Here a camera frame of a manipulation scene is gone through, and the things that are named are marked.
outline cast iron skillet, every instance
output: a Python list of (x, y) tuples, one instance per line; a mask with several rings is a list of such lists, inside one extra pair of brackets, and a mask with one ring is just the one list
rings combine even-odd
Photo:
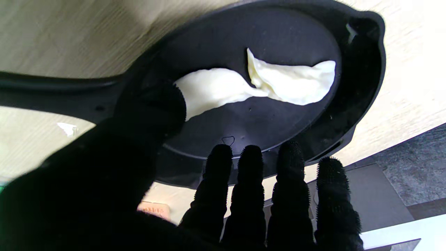
[[(329, 93), (305, 106), (253, 97), (190, 119), (159, 153), (158, 181), (195, 188), (212, 147), (231, 144), (234, 162), (249, 144), (264, 151), (264, 176), (275, 174), (278, 145), (299, 141), (307, 164), (349, 143), (384, 77), (384, 22), (331, 0), (241, 2), (166, 35), (123, 74), (60, 79), (0, 74), (0, 105), (61, 113), (94, 123), (144, 88), (172, 84), (199, 69), (228, 68), (250, 83), (246, 48), (268, 63), (336, 62)], [(230, 183), (236, 182), (232, 172)]]

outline white cream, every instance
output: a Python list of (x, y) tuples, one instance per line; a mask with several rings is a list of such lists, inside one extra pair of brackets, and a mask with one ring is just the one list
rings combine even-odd
[(325, 61), (313, 67), (274, 65), (256, 59), (248, 49), (251, 83), (272, 99), (296, 105), (320, 101), (333, 84), (335, 66), (335, 61)]
[(313, 67), (273, 65), (256, 59), (248, 49), (248, 71), (257, 89), (249, 86), (239, 73), (223, 68), (195, 71), (175, 83), (186, 100), (188, 121), (207, 110), (252, 96), (296, 105), (318, 102), (333, 84), (335, 66), (334, 61)]
[(195, 71), (175, 83), (186, 101), (186, 121), (228, 103), (268, 95), (263, 90), (250, 87), (239, 73), (223, 68)]

